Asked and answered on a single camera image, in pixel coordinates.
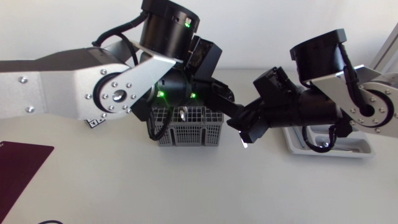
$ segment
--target maroon board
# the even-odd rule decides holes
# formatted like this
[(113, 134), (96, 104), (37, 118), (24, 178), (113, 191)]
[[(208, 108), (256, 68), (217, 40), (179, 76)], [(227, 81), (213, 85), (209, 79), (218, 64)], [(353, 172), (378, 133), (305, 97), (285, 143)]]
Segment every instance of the maroon board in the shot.
[(0, 223), (53, 149), (52, 146), (0, 142)]

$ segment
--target robotic arm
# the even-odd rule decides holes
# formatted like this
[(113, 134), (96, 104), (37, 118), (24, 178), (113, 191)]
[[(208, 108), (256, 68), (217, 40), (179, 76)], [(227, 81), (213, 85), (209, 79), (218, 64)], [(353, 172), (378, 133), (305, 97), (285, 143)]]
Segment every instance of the robotic arm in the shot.
[[(295, 86), (282, 68), (272, 68), (254, 81), (260, 97), (242, 106), (234, 103), (227, 85), (211, 77), (222, 51), (194, 35), (200, 21), (196, 14), (168, 0), (143, 0), (142, 10), (133, 21), (102, 34), (94, 47), (38, 60), (0, 61), (0, 118), (52, 113), (117, 119), (134, 113), (148, 122), (153, 106), (204, 105), (227, 114), (228, 125), (248, 143), (268, 128), (286, 126), (303, 126), (306, 140), (305, 127), (316, 124), (332, 124), (328, 147), (306, 142), (317, 152), (327, 152), (353, 128), (398, 137), (398, 74), (353, 68), (342, 29), (290, 51), (306, 90)], [(122, 35), (141, 22), (139, 43)], [(101, 48), (112, 35), (122, 41)], [(131, 57), (135, 66), (126, 63)], [(149, 130), (151, 139), (161, 134)]]

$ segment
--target cable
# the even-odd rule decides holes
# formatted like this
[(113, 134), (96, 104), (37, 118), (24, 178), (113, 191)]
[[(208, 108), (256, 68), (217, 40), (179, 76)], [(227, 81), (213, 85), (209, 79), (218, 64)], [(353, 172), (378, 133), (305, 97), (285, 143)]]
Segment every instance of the cable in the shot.
[(129, 47), (131, 56), (132, 56), (132, 60), (134, 61), (134, 65), (137, 66), (138, 65), (138, 58), (136, 55), (136, 50), (134, 49), (133, 44), (131, 43), (131, 41), (123, 34), (116, 34), (118, 37), (122, 38), (123, 42), (126, 43), (126, 45)]
[(335, 143), (336, 143), (336, 140), (337, 140), (336, 126), (335, 125), (332, 125), (332, 126), (329, 127), (329, 140), (330, 140), (330, 143), (329, 143), (328, 147), (320, 147), (320, 146), (315, 146), (315, 145), (311, 144), (310, 141), (308, 140), (308, 137), (307, 137), (307, 127), (306, 126), (303, 126), (303, 128), (302, 128), (302, 135), (303, 135), (303, 139), (304, 139), (306, 145), (310, 149), (312, 149), (312, 150), (314, 150), (315, 152), (318, 152), (318, 153), (325, 153), (325, 152), (330, 151), (333, 148), (333, 146), (335, 146)]
[(346, 79), (346, 85), (349, 96), (363, 115), (371, 116), (372, 112), (368, 109), (368, 106), (361, 94), (361, 90), (359, 89), (358, 86), (359, 82), (358, 76), (356, 74), (354, 67), (351, 64), (351, 61), (348, 58), (348, 54), (345, 50), (345, 47), (342, 43), (339, 43), (338, 47), (340, 49), (341, 56), (343, 57), (343, 61), (346, 64), (346, 66), (344, 66), (343, 71)]
[(313, 88), (314, 87), (314, 85), (312, 85), (312, 82), (310, 82), (310, 84), (306, 84), (305, 82), (300, 80), (300, 83), (301, 83), (301, 85), (303, 85), (303, 86), (305, 86), (307, 88)]
[(113, 35), (118, 35), (123, 33), (124, 31), (127, 31), (129, 29), (132, 29), (136, 26), (138, 26), (139, 24), (141, 24), (141, 22), (144, 22), (148, 17), (148, 13), (146, 13), (145, 11), (142, 11), (140, 13), (140, 15), (135, 18), (134, 20), (125, 23), (123, 25), (120, 25), (118, 27), (115, 27), (113, 29), (110, 29), (108, 31), (106, 31), (105, 33), (101, 34), (98, 39), (94, 42), (92, 42), (94, 47), (100, 47), (101, 44), (108, 38), (110, 38)]
[(56, 221), (56, 220), (48, 220), (48, 221), (41, 222), (39, 224), (62, 224), (62, 222)]
[(173, 110), (174, 108), (169, 108), (169, 112), (167, 113), (166, 120), (163, 123), (162, 128), (155, 134), (155, 118), (154, 118), (154, 113), (153, 111), (150, 112), (149, 119), (147, 120), (147, 129), (148, 129), (148, 135), (149, 138), (158, 141), (160, 140), (164, 134), (166, 133), (166, 130), (172, 120), (173, 117)]

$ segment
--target wire basket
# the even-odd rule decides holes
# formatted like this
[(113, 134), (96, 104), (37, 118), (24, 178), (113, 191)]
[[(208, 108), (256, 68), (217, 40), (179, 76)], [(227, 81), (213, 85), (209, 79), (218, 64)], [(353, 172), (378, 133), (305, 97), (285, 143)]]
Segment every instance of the wire basket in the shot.
[[(155, 132), (167, 117), (167, 108), (153, 108)], [(175, 107), (159, 146), (218, 146), (224, 114), (205, 106)]]

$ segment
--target bolt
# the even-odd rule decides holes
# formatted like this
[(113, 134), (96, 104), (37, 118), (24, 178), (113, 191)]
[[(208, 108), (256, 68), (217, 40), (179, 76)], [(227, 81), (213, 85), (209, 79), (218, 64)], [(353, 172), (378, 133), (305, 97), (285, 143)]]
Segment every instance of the bolt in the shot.
[(27, 78), (26, 78), (26, 77), (19, 77), (18, 80), (19, 80), (19, 82), (22, 83), (22, 84), (27, 83)]
[(33, 106), (30, 106), (30, 107), (26, 108), (25, 110), (28, 113), (33, 113), (35, 111), (35, 108)]

